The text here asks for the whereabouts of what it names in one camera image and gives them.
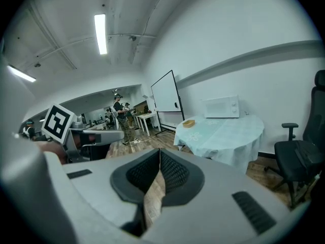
baseboard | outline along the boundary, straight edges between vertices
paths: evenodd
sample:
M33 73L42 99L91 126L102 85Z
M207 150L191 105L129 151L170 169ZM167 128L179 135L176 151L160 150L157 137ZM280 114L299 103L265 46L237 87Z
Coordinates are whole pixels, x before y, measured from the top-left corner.
M258 156L275 159L275 154L270 154L269 152L258 152Z

tablecloth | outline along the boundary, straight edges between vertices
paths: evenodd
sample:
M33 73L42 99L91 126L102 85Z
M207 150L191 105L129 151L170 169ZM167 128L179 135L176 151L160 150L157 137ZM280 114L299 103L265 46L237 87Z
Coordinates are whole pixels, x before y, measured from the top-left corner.
M187 145L196 156L211 158L246 173L248 163L257 159L264 133L262 120L255 115L194 116L187 120L193 119L196 123L191 128L184 128L182 123L177 126L174 145Z

white microwave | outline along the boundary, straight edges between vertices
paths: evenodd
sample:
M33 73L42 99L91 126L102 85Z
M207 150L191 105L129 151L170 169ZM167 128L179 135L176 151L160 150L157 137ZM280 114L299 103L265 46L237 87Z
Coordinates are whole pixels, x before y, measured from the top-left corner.
M219 99L202 100L204 117L239 117L238 95Z

chair armrest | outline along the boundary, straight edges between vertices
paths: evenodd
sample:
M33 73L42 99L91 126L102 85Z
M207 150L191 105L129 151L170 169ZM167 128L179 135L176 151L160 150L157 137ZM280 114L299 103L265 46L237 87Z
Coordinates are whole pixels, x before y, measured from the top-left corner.
M283 123L282 127L283 128L298 128L299 126L296 123Z
M289 128L289 141L292 141L293 138L296 138L296 136L294 135L294 128L299 127L298 124L296 123L283 123L282 124L283 128Z

